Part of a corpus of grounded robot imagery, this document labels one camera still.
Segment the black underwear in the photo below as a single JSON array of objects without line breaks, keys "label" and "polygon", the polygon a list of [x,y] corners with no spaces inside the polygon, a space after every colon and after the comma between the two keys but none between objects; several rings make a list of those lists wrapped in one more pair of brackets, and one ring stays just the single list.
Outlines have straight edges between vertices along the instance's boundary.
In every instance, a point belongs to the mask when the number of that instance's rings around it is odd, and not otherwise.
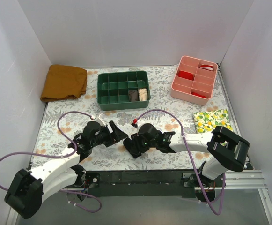
[{"label": "black underwear", "polygon": [[130,138],[125,138],[123,145],[133,158],[138,158],[142,155],[140,151],[139,139],[136,134],[131,135]]}]

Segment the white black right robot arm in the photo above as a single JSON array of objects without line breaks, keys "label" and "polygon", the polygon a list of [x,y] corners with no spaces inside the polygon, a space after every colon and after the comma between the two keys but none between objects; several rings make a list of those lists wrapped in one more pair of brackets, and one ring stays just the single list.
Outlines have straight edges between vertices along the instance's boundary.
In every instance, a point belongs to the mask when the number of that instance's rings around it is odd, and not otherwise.
[{"label": "white black right robot arm", "polygon": [[199,169],[198,182],[202,186],[211,185],[228,170],[242,172],[250,147],[247,140],[223,126],[217,126],[208,133],[178,136],[175,132],[163,133],[146,123],[131,138],[136,158],[150,148],[166,154],[183,151],[209,152],[213,158],[204,162]]}]

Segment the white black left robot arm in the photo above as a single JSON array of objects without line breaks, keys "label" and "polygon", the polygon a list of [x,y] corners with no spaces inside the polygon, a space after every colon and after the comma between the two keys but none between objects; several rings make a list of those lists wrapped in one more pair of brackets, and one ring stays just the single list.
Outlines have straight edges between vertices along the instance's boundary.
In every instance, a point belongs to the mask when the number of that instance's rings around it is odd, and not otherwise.
[{"label": "white black left robot arm", "polygon": [[113,121],[102,126],[90,121],[83,132],[63,151],[65,156],[51,159],[30,171],[19,170],[13,178],[4,201],[24,219],[31,218],[42,202],[67,186],[86,185],[86,170],[80,162],[99,145],[112,146],[128,137]]}]

